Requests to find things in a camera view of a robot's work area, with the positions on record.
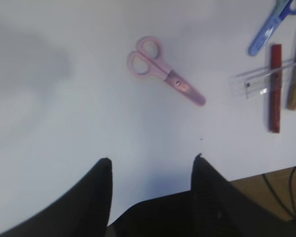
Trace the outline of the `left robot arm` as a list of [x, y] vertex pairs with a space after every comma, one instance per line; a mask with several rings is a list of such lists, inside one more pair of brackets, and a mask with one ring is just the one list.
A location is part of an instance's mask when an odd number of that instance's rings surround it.
[[190, 190], [142, 201], [109, 223], [112, 163], [100, 159], [46, 209], [4, 237], [296, 237], [283, 221], [250, 200], [201, 155]]

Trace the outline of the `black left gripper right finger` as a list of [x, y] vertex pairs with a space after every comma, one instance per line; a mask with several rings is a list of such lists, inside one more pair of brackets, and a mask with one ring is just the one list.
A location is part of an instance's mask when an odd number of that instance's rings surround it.
[[198, 237], [296, 237], [296, 226], [256, 204], [197, 155], [191, 174]]

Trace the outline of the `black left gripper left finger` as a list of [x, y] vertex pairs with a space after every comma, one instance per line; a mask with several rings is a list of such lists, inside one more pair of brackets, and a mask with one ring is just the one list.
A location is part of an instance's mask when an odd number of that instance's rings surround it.
[[2, 237], [103, 237], [112, 200], [112, 163], [100, 159], [70, 190]]

